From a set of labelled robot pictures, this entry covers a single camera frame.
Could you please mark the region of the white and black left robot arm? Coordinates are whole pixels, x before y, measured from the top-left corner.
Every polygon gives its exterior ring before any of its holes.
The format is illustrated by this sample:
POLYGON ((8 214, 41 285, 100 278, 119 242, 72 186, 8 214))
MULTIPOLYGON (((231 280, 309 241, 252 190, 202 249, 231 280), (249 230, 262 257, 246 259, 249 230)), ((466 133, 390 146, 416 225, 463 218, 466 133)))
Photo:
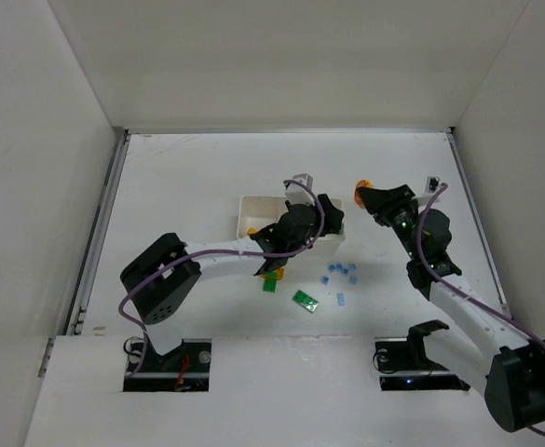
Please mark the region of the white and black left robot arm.
POLYGON ((342 233, 345 213, 325 194, 311 204, 285 205, 275 223, 233 241, 189 244, 167 233, 123 269, 120 280, 157 355, 182 343, 167 320, 200 281, 270 274, 323 237, 342 233))

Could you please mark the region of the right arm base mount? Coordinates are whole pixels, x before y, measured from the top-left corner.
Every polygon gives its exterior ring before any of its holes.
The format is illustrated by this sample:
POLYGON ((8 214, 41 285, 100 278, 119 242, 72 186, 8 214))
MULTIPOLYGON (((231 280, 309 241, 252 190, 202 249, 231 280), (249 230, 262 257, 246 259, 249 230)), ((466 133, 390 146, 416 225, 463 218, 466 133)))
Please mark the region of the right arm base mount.
POLYGON ((470 391, 466 382, 427 357, 425 339, 448 329, 447 324, 430 320, 410 327, 404 338, 376 338, 372 362, 379 373, 380 390, 470 391))

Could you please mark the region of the yellow and green lego stack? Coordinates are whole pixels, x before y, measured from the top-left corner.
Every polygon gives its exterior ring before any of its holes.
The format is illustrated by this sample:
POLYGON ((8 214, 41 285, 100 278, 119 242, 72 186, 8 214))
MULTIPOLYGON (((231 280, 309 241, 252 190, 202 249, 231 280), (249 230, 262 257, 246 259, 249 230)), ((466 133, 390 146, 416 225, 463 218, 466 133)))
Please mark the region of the yellow and green lego stack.
POLYGON ((261 276, 263 279, 263 291, 274 293, 277 285, 284 278, 285 269, 283 267, 261 276))

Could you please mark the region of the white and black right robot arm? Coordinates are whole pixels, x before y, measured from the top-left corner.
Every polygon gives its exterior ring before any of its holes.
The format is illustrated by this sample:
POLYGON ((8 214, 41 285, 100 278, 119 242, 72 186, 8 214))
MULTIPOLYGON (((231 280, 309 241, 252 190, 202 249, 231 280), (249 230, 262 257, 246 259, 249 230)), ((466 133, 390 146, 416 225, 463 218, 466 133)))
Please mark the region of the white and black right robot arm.
POLYGON ((434 202, 446 190, 418 199, 408 185, 376 189, 359 183, 355 197, 375 221, 391 228, 409 255, 407 275, 429 303, 463 332, 439 320, 410 328, 407 341, 419 364, 436 363, 484 398, 487 411, 507 432, 541 435, 545 422, 545 339, 481 299, 451 260, 450 220, 434 202))

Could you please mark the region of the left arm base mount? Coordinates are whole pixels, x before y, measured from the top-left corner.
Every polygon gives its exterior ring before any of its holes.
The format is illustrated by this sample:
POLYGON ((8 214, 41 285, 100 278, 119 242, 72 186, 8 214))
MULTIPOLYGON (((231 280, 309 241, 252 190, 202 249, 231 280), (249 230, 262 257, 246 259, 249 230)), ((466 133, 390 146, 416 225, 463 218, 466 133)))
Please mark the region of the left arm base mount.
POLYGON ((127 356, 123 391, 130 393, 194 393, 210 388, 211 339, 183 339, 169 354, 159 356, 148 346, 138 372, 143 341, 130 337, 124 344, 127 356))

